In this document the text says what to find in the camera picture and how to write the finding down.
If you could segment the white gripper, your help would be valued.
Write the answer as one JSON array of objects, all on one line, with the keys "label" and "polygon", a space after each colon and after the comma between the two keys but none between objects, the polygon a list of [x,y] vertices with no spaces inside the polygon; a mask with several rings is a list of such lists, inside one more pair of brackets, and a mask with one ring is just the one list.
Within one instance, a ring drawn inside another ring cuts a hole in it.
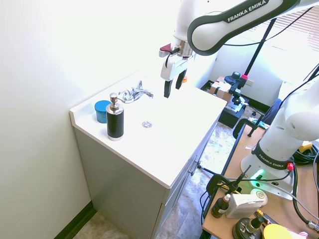
[{"label": "white gripper", "polygon": [[179,90],[186,76],[187,68],[194,62],[194,54],[184,58],[177,54],[161,53],[160,58],[164,58],[160,73],[160,77],[165,80],[164,97],[169,98],[174,77],[178,76],[175,88]]}]

